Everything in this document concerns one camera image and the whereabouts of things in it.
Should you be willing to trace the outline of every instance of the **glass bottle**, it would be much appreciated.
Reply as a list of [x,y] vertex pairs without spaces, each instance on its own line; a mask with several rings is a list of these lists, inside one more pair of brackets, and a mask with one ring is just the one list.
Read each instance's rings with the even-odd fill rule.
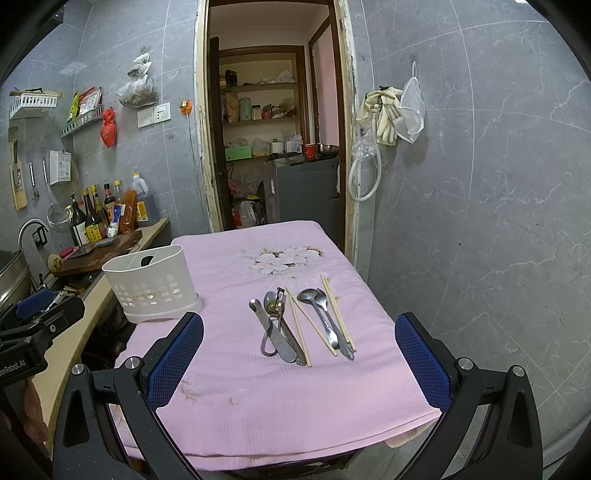
[[89,242],[98,242],[107,236],[107,232],[100,216],[95,211],[88,189],[82,190],[84,195],[84,206],[86,207],[86,235]]
[[111,193],[111,185],[109,183],[105,183],[103,185],[105,188],[105,209],[107,210],[107,215],[109,216],[109,223],[113,221],[113,207],[115,206],[115,197]]
[[86,245],[89,243],[88,235],[86,235],[86,215],[76,201],[76,195],[72,194],[72,218],[70,220],[74,235],[76,236],[76,242],[78,246]]
[[95,212],[99,214],[101,221],[105,224],[105,229],[109,227],[109,216],[107,215],[107,211],[100,203],[99,193],[96,191],[96,185],[92,184],[90,186],[90,192],[92,194],[92,200],[95,203]]

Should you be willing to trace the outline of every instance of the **doorway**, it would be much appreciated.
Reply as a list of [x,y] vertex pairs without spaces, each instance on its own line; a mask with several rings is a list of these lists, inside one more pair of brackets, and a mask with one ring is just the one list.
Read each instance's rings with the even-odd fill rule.
[[[240,204],[247,202],[255,214],[247,226],[259,224],[261,218],[267,223],[312,219],[327,233],[333,232],[329,236],[342,251],[348,250],[352,208],[349,211],[345,190],[350,149],[346,133],[352,118],[346,118],[345,112],[352,109],[349,92],[343,88],[338,9],[332,0],[211,0],[203,6],[202,34],[207,48],[197,52],[197,88],[203,91],[197,98],[207,99],[199,105],[199,116],[206,193],[215,230],[243,226]],[[199,78],[200,60],[205,82]],[[328,62],[332,68],[326,68]],[[259,108],[267,122],[259,120]],[[228,121],[230,114],[239,121]],[[305,145],[317,143],[335,148],[329,153],[326,147],[322,155],[316,148],[318,160],[311,167],[304,162]],[[269,156],[279,159],[269,161]],[[294,167],[277,167],[285,163]],[[296,172],[298,167],[308,171]],[[294,172],[293,179],[277,177],[286,171]],[[279,182],[284,185],[281,199],[269,202]],[[304,186],[308,193],[302,195]],[[311,198],[310,191],[323,189],[325,193]],[[323,212],[319,218],[310,216],[309,211],[318,209]]]

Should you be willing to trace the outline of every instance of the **metal rack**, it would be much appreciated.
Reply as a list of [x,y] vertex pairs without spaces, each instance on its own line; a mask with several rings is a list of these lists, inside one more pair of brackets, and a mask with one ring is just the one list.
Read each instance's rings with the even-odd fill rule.
[[74,120],[68,122],[67,125],[60,130],[60,137],[64,138],[68,137],[69,135],[73,135],[83,128],[86,128],[88,125],[100,120],[103,116],[103,110],[104,106],[99,105],[94,110],[83,113]]

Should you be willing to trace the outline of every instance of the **wooden door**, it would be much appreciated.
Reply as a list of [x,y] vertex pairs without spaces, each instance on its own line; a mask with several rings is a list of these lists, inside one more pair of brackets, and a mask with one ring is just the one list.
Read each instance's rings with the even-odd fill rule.
[[232,221],[232,193],[228,187],[228,169],[226,168],[226,153],[223,146],[222,130],[222,102],[220,98],[219,70],[220,70],[220,40],[217,37],[209,39],[209,124],[212,129],[213,154],[216,159],[217,196],[222,209],[224,230],[233,230]]

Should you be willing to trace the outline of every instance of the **white plastic basket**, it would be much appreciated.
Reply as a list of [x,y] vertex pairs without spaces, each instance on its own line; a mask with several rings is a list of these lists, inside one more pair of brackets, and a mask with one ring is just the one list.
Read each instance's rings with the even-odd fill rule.
[[203,307],[181,245],[112,258],[103,272],[132,323],[179,319]]
[[43,116],[57,106],[57,95],[22,93],[10,104],[10,118]]
[[68,152],[49,151],[49,185],[70,181],[72,154]]

